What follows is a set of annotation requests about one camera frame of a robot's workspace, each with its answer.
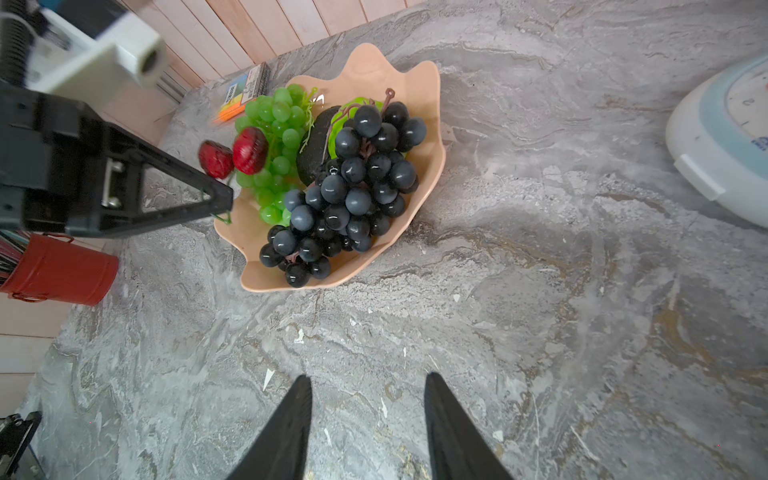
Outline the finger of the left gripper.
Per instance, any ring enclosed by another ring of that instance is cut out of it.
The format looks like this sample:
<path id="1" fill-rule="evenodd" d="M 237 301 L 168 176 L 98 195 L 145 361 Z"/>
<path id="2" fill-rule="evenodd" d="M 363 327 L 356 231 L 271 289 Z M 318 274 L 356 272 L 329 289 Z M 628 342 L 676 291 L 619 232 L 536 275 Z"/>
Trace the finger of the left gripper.
<path id="1" fill-rule="evenodd" d="M 228 212 L 225 183 L 142 141 L 110 146 L 103 231 L 153 231 Z"/>

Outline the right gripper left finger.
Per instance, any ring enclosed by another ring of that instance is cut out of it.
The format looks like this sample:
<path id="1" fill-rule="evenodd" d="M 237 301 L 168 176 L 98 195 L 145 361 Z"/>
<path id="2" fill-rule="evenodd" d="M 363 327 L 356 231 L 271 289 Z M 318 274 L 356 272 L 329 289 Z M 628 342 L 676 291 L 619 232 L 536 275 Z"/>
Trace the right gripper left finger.
<path id="1" fill-rule="evenodd" d="M 312 401 L 311 380 L 300 375 L 228 479 L 303 479 Z"/>

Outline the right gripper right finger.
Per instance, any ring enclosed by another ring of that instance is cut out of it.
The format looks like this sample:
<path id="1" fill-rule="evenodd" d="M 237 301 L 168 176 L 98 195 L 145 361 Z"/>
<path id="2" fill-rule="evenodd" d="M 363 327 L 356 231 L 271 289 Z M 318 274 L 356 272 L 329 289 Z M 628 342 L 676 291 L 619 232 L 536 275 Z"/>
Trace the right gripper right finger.
<path id="1" fill-rule="evenodd" d="M 424 408 L 433 479 L 513 479 L 437 372 L 426 377 Z"/>

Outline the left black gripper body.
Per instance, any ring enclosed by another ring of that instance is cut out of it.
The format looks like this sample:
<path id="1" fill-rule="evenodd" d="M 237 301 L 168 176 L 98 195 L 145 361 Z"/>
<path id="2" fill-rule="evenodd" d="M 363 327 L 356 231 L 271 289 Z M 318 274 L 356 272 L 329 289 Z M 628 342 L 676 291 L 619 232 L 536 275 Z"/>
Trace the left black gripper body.
<path id="1" fill-rule="evenodd" d="M 129 133 L 87 104 L 1 85 L 1 227 L 108 237 L 119 225 L 102 204 L 110 159 Z"/>

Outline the red fake cherries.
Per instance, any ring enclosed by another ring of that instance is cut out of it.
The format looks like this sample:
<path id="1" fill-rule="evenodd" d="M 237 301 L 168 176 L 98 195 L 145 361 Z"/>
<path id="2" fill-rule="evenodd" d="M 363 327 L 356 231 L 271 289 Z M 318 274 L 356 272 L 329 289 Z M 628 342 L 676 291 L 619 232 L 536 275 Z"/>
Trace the red fake cherries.
<path id="1" fill-rule="evenodd" d="M 268 152 L 269 143 L 264 132 L 257 127 L 246 127 L 231 148 L 211 140 L 204 141 L 198 149 L 198 160 L 209 177 L 230 182 L 235 173 L 260 173 Z"/>

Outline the green fake grape bunch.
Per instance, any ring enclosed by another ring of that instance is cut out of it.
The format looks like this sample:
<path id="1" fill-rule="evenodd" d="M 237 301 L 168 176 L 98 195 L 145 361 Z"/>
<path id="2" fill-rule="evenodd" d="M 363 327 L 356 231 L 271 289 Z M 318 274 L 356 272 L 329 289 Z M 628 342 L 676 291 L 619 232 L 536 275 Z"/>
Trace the green fake grape bunch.
<path id="1" fill-rule="evenodd" d="M 235 173 L 237 183 L 251 194 L 259 216 L 270 226 L 288 226 L 291 213 L 285 194 L 299 187 L 296 157 L 313 126 L 315 88 L 298 84 L 280 87 L 246 104 L 244 117 L 235 122 L 239 134 L 246 127 L 261 129 L 269 143 L 264 169 L 255 175 Z"/>

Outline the black fake avocado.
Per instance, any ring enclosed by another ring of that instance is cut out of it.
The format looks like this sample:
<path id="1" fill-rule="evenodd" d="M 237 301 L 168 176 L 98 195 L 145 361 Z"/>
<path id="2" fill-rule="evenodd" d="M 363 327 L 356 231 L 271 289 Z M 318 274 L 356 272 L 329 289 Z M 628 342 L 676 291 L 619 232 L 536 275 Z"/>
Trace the black fake avocado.
<path id="1" fill-rule="evenodd" d="M 297 172 L 300 181 L 310 186 L 320 173 L 321 167 L 329 159 L 328 138 L 333 117 L 340 106 L 333 106 L 320 113 L 309 131 L 306 144 L 296 157 Z"/>

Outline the green bumpy fake fruit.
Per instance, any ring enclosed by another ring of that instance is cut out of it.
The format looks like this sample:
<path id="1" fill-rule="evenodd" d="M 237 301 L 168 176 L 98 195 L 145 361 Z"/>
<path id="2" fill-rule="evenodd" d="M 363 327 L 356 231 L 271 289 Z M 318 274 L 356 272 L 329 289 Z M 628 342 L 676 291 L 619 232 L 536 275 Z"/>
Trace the green bumpy fake fruit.
<path id="1" fill-rule="evenodd" d="M 335 147 L 338 134 L 344 127 L 354 125 L 354 116 L 362 105 L 374 105 L 379 111 L 382 111 L 383 102 L 369 97 L 357 97 L 339 108 L 331 119 L 331 132 L 328 136 L 327 150 L 331 159 L 338 157 Z"/>

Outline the dark purple fake grape bunch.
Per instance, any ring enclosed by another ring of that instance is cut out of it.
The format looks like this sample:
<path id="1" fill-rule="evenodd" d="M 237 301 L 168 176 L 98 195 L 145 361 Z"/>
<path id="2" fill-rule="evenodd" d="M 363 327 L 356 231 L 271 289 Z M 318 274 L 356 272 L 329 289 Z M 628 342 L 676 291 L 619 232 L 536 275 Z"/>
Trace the dark purple fake grape bunch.
<path id="1" fill-rule="evenodd" d="M 370 250 L 420 185 L 406 155 L 425 140 L 426 123 L 391 88 L 382 102 L 382 111 L 362 105 L 336 138 L 338 157 L 329 156 L 310 186 L 285 194 L 289 225 L 270 227 L 259 260 L 281 270 L 292 288 L 327 278 L 343 252 Z"/>

